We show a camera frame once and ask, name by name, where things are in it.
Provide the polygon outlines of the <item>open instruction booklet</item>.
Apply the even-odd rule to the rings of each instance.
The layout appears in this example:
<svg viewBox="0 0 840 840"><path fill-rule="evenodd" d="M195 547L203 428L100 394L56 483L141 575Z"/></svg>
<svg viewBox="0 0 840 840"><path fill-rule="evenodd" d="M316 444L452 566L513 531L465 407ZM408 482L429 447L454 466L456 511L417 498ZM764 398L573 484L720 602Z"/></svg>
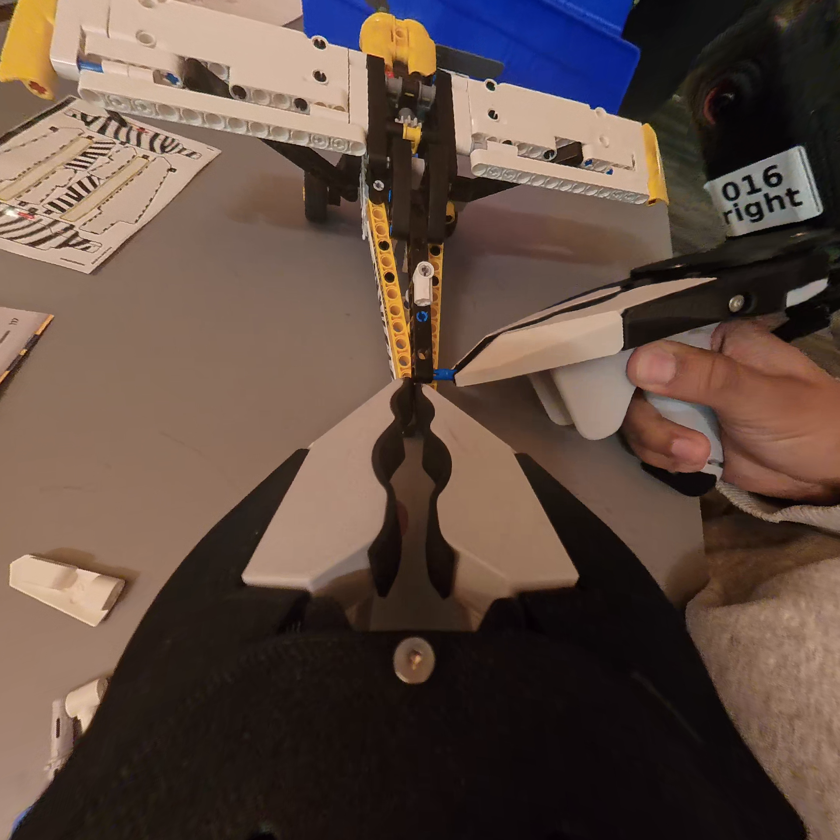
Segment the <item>open instruction booklet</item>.
<svg viewBox="0 0 840 840"><path fill-rule="evenodd" d="M54 317L38 311L1 307L1 386L28 357Z"/></svg>

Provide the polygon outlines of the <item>blue plastic bin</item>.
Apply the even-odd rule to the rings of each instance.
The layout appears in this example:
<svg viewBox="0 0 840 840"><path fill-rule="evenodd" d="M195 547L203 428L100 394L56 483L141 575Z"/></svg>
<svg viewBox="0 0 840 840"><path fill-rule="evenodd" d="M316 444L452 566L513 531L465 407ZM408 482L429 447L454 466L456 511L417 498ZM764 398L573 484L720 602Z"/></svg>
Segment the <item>blue plastic bin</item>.
<svg viewBox="0 0 840 840"><path fill-rule="evenodd" d="M631 1L391 1L435 44L502 64L493 78L618 113L640 51Z"/></svg>

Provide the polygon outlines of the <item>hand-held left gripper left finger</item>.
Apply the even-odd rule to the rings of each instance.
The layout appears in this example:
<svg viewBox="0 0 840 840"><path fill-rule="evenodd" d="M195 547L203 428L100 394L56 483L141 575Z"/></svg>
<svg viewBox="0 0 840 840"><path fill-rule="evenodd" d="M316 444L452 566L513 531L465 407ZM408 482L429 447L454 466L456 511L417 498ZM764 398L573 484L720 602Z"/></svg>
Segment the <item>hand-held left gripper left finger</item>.
<svg viewBox="0 0 840 840"><path fill-rule="evenodd" d="M244 583L333 599L353 627L368 628L401 561L392 478L414 395L409 379L393 381L308 447Z"/></svg>

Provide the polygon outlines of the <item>zebra striped sticker sheet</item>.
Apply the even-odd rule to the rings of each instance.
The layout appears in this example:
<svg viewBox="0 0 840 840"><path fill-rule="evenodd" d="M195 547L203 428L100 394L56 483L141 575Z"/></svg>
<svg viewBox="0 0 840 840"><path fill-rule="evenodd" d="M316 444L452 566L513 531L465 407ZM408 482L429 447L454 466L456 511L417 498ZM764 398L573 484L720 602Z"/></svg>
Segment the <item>zebra striped sticker sheet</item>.
<svg viewBox="0 0 840 840"><path fill-rule="evenodd" d="M2 135L1 249L90 275L219 154L65 98Z"/></svg>

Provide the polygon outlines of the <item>person's right hand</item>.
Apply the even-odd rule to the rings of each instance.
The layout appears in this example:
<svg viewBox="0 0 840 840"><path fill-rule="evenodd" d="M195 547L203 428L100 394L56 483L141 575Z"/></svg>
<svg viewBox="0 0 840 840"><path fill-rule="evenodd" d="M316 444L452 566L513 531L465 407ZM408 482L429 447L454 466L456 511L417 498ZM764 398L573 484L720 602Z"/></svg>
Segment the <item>person's right hand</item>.
<svg viewBox="0 0 840 840"><path fill-rule="evenodd" d="M622 431L642 462L694 473L706 437L661 416L645 394L709 407L717 416L723 481L763 497L835 505L839 491L839 383L768 329L767 319L725 322L709 350L672 340L636 349L637 387Z"/></svg>

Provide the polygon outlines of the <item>white yellow lego plane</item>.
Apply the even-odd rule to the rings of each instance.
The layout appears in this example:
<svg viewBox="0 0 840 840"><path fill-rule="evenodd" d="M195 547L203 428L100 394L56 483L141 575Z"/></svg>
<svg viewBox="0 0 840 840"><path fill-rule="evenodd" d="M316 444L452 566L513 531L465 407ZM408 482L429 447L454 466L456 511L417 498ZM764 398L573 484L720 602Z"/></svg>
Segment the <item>white yellow lego plane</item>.
<svg viewBox="0 0 840 840"><path fill-rule="evenodd" d="M58 80L75 81L114 119L256 137L304 172L311 220L360 202L392 373L430 383L459 209L513 186L665 202L658 143L647 124L461 69L473 55L414 19L377 10L357 29L350 49L199 3L17 2L2 82L52 99ZM560 368L525 374L546 412L585 438L614 434L635 390L626 370L625 390L607 397Z"/></svg>

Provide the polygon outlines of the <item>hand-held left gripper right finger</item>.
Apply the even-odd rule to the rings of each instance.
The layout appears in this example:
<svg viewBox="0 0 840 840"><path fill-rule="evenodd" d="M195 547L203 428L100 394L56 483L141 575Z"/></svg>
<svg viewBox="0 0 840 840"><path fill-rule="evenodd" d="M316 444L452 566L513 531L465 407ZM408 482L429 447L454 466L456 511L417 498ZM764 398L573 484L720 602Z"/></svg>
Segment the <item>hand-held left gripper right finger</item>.
<svg viewBox="0 0 840 840"><path fill-rule="evenodd" d="M511 447L430 385L418 388L418 429L434 483L429 580L470 627L496 601L576 585L578 571Z"/></svg>

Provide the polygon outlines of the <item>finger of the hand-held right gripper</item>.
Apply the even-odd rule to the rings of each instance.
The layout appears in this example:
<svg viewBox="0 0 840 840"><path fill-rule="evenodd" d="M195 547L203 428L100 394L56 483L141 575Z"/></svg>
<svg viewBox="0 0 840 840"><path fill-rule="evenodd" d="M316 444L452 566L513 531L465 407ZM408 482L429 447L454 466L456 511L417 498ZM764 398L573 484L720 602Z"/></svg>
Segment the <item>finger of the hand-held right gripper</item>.
<svg viewBox="0 0 840 840"><path fill-rule="evenodd" d="M455 383L485 384L598 360L623 345L620 311L561 314L486 336L456 364Z"/></svg>
<svg viewBox="0 0 840 840"><path fill-rule="evenodd" d="M712 281L713 278L711 277L690 277L677 280L644 283L642 285L614 286L593 290L582 296L568 301L562 301L561 303L553 305L549 308L533 313L532 315L509 324L504 328L488 334L487 336L494 335L503 330L515 329L520 326L531 325L535 322L552 319L561 314L579 311L583 311L585 313L620 311L623 314L624 324L624 312L629 309L646 306L650 302L671 299L683 291L704 286Z"/></svg>

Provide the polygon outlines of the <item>white lego panel piece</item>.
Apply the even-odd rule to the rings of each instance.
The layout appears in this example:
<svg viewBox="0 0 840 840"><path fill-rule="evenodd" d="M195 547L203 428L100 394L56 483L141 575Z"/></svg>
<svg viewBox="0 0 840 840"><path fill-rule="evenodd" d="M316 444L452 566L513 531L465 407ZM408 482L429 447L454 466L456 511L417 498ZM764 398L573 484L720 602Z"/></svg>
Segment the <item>white lego panel piece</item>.
<svg viewBox="0 0 840 840"><path fill-rule="evenodd" d="M9 585L78 621L98 626L119 599L125 581L46 557L26 554L9 565Z"/></svg>

